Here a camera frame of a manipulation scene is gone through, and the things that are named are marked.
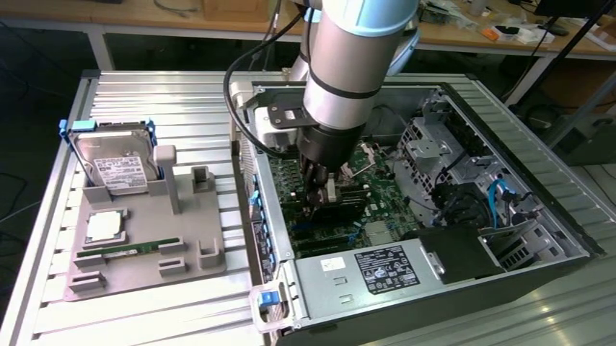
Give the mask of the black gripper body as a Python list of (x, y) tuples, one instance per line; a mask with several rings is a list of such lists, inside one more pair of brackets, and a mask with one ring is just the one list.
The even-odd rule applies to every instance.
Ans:
[(297, 150), (301, 167), (311, 164), (333, 172), (348, 161), (363, 132), (363, 125), (347, 130), (335, 130), (323, 125), (297, 130)]

